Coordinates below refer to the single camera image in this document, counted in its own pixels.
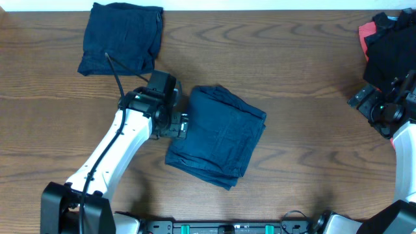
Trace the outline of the blue denim shorts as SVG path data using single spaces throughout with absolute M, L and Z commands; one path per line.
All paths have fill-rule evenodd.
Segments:
M 187 114 L 187 137 L 172 141 L 165 163 L 229 190 L 246 172 L 265 130 L 266 112 L 222 86 L 196 86 Z

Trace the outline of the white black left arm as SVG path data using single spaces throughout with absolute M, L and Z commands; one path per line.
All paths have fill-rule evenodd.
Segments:
M 115 213 L 111 201 L 132 158 L 152 136 L 185 138 L 187 115 L 174 112 L 177 88 L 139 87 L 119 102 L 107 134 L 65 184 L 41 197 L 41 233 L 140 233 L 140 220 Z

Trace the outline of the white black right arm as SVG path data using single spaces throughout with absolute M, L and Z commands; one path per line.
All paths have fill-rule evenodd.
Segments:
M 415 88 L 387 96 L 368 84 L 348 104 L 391 141 L 396 155 L 393 203 L 370 219 L 359 222 L 333 211 L 325 212 L 315 233 L 415 232 Z

